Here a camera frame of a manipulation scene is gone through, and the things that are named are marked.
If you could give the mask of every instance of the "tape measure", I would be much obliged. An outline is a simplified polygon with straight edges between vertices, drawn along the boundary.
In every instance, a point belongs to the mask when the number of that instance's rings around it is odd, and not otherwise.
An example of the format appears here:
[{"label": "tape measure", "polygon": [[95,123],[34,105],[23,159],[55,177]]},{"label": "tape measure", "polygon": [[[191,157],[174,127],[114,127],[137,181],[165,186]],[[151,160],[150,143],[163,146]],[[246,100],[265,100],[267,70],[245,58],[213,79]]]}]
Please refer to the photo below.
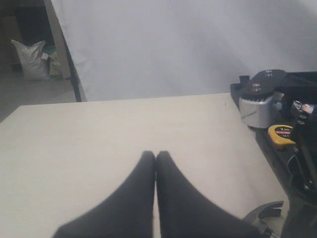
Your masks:
[{"label": "tape measure", "polygon": [[295,144],[289,139],[292,129],[290,125],[272,125],[268,128],[268,135],[278,150],[282,150],[287,144]]}]

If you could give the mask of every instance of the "floor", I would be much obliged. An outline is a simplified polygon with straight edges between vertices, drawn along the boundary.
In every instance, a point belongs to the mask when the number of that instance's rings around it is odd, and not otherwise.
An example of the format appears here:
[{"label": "floor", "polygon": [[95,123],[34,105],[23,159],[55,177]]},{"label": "floor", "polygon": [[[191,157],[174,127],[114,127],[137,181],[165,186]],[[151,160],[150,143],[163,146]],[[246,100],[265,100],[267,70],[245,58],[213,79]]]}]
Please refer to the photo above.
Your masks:
[{"label": "floor", "polygon": [[76,102],[70,81],[27,81],[22,73],[0,74],[0,122],[21,105]]}]

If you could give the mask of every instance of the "white curtain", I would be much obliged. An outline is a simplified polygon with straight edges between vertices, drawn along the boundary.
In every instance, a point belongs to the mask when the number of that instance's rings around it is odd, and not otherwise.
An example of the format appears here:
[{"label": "white curtain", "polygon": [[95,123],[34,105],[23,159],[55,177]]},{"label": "white curtain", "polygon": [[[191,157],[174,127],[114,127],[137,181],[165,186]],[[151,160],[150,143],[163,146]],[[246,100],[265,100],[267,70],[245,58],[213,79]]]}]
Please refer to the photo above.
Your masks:
[{"label": "white curtain", "polygon": [[317,70],[316,0],[52,0],[88,101],[229,92]]}]

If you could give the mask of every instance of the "table surface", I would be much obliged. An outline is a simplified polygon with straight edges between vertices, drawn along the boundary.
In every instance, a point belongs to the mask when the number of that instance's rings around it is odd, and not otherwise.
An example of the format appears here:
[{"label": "table surface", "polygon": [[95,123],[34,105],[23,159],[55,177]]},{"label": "table surface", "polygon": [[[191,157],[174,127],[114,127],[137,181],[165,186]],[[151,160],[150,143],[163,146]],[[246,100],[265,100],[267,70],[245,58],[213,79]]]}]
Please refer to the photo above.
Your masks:
[{"label": "table surface", "polygon": [[22,106],[0,135],[4,238],[52,237],[108,197],[144,150],[168,150],[203,195],[237,217],[277,200],[288,210],[229,94]]}]

